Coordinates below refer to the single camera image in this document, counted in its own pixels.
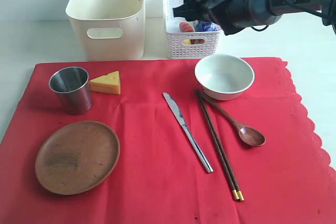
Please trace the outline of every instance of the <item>wooden plate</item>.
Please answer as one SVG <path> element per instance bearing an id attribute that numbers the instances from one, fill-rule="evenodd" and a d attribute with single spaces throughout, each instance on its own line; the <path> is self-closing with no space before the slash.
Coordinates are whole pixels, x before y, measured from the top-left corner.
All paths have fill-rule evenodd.
<path id="1" fill-rule="evenodd" d="M 106 179 L 117 164 L 120 143 L 115 132 L 95 121 L 69 124 L 39 150 L 35 172 L 48 191 L 61 195 L 88 191 Z"/>

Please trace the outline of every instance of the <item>metal cup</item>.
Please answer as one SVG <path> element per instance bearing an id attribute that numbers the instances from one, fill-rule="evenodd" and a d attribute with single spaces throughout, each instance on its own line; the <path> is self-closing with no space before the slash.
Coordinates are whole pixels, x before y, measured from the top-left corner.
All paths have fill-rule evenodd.
<path id="1" fill-rule="evenodd" d="M 57 71 L 50 78 L 49 87 L 69 114 L 84 114 L 92 106 L 89 73 L 84 68 L 69 67 Z"/>

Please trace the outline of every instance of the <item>knife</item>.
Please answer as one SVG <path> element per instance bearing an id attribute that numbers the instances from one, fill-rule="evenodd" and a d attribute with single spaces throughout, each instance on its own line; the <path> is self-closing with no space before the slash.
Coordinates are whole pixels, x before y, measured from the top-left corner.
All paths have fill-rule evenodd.
<path id="1" fill-rule="evenodd" d="M 174 116 L 176 117 L 177 121 L 179 122 L 180 126 L 184 130 L 185 134 L 187 135 L 192 147 L 194 148 L 196 154 L 198 155 L 199 159 L 201 160 L 204 168 L 208 173 L 212 173 L 214 170 L 212 169 L 208 159 L 202 152 L 201 148 L 199 147 L 198 143 L 196 142 L 195 138 L 192 136 L 184 118 L 182 115 L 182 112 L 177 105 L 177 103 L 174 101 L 174 99 L 167 93 L 163 93 L 164 98 L 166 99 L 166 102 L 168 103 L 169 108 L 172 110 Z"/>

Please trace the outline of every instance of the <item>knife handle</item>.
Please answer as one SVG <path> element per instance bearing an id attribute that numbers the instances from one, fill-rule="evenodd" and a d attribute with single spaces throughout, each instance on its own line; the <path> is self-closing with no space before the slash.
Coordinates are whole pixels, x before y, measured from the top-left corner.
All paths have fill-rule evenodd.
<path id="1" fill-rule="evenodd" d="M 189 128 L 186 125 L 182 126 L 185 134 L 187 135 L 192 147 L 194 148 L 196 154 L 198 155 L 199 159 L 201 160 L 204 168 L 206 169 L 206 171 L 208 173 L 212 173 L 214 170 L 211 167 L 211 164 L 209 163 L 208 159 L 206 158 L 206 156 L 204 155 L 204 153 L 202 152 L 201 148 L 199 147 L 198 143 L 196 142 L 195 138 L 192 136 Z"/>

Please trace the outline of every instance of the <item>white storage bin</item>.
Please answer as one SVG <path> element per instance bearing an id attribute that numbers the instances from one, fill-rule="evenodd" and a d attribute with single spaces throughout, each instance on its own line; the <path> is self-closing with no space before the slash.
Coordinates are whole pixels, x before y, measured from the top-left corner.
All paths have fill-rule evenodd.
<path id="1" fill-rule="evenodd" d="M 184 18 L 174 18 L 173 8 L 183 4 L 183 0 L 163 0 L 165 28 L 171 59 L 199 59 L 216 52 L 220 34 L 223 31 L 206 31 L 183 33 L 180 31 L 180 22 Z M 203 44 L 186 45 L 186 39 L 203 39 Z"/>
<path id="2" fill-rule="evenodd" d="M 88 60 L 143 56 L 144 0 L 70 0 L 66 13 Z"/>

